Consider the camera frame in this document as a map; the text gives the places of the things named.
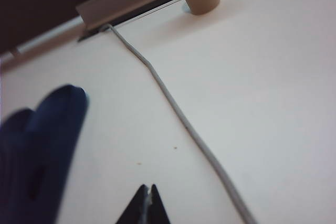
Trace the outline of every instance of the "white table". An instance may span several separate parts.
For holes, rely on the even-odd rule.
[[[181,0],[118,27],[156,67],[260,223],[336,222],[335,0]],[[64,83],[90,107],[59,224],[114,223],[156,183],[171,223],[241,223],[150,73],[112,33],[2,73],[2,117]]]

